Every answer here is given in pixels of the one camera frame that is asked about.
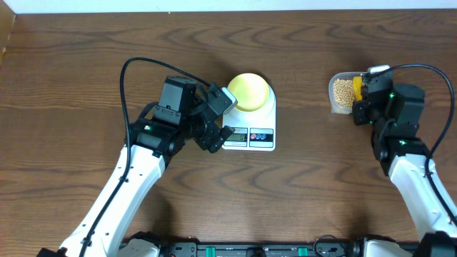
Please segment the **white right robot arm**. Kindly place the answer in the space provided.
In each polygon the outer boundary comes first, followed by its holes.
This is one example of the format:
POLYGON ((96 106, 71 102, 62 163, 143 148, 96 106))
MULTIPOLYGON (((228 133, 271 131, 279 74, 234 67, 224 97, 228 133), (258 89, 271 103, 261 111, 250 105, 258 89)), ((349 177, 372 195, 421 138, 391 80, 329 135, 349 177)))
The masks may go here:
POLYGON ((373 127, 371 146, 385 176, 400 192, 416 227, 414 256, 456 255, 456 206, 443 187, 436 165, 417 137, 424 91, 395 84, 390 73, 362 73, 353 79, 352 106, 357 126, 373 127))

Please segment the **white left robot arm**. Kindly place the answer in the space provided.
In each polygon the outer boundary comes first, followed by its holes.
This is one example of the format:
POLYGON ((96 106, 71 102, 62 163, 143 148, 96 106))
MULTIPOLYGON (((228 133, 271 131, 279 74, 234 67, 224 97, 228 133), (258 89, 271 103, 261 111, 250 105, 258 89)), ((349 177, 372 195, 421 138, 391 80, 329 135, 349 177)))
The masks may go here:
POLYGON ((127 228, 171 158, 188 141, 204 151, 217 152, 234 133, 216 119, 235 105, 226 88, 207 89, 193 79, 168 76, 159 102, 147 104, 128 125, 125 145, 116 167, 90 211, 59 249, 42 248, 40 256, 160 256, 159 243, 132 238, 123 246, 127 228))

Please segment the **yellow measuring scoop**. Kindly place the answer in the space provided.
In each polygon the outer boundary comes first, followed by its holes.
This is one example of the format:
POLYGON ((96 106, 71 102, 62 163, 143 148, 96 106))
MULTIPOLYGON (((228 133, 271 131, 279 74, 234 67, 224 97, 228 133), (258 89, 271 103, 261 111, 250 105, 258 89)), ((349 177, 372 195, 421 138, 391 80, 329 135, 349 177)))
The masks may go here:
POLYGON ((363 78, 362 76, 354 76, 353 77, 353 91, 354 91, 354 96, 356 101, 361 101, 362 100, 362 94, 361 94, 361 87, 363 86, 363 78))

